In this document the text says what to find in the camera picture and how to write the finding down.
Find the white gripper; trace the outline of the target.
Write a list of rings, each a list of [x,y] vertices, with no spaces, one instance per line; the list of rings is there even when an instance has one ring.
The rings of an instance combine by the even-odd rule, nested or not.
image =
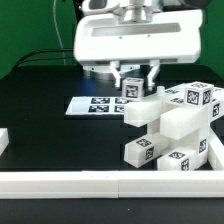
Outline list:
[[[193,63],[199,58],[202,22],[200,10],[156,13],[149,23],[131,24],[120,23],[112,13],[86,16],[77,26],[74,56],[82,65],[110,64],[116,88],[121,85],[118,62],[150,62],[147,86],[152,89],[160,63]]]

